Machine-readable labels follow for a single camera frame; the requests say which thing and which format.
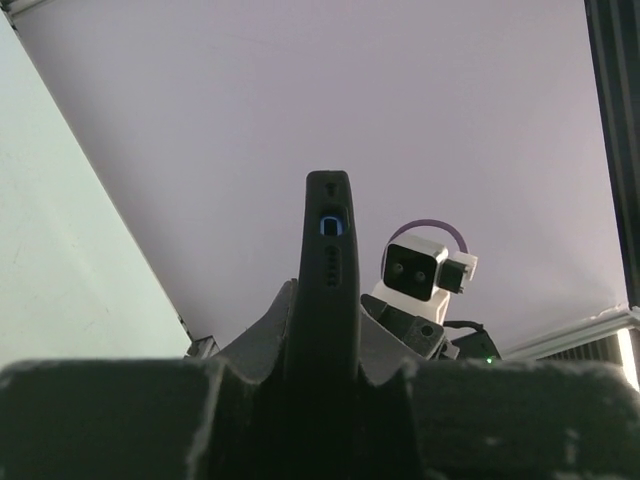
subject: black frame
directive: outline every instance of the black frame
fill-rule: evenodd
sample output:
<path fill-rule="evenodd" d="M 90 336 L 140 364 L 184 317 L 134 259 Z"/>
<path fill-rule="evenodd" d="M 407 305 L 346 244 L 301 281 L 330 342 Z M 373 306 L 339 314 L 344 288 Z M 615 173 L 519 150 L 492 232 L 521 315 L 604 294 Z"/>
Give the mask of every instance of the black frame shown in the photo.
<path fill-rule="evenodd" d="M 640 305 L 640 0 L 585 0 L 585 7 L 627 297 L 633 307 Z"/>

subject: purple cable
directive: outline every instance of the purple cable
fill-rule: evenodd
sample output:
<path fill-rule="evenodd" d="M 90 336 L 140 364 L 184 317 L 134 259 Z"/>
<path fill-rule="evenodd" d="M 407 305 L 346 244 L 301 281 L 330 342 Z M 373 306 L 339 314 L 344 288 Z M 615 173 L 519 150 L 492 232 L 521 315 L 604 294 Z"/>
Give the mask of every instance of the purple cable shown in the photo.
<path fill-rule="evenodd" d="M 458 248 L 462 253 L 469 253 L 469 248 L 467 247 L 467 242 L 464 241 L 464 237 L 462 234 L 451 224 L 447 222 L 443 222 L 441 220 L 433 220 L 433 219 L 423 219 L 423 220 L 414 220 L 413 222 L 409 222 L 406 225 L 403 225 L 396 233 L 391 235 L 391 238 L 387 242 L 387 245 L 395 240 L 397 237 L 402 235 L 407 230 L 411 230 L 416 227 L 435 227 L 448 232 L 458 244 Z M 382 258 L 382 265 L 380 266 L 380 271 L 384 272 L 384 257 Z"/>

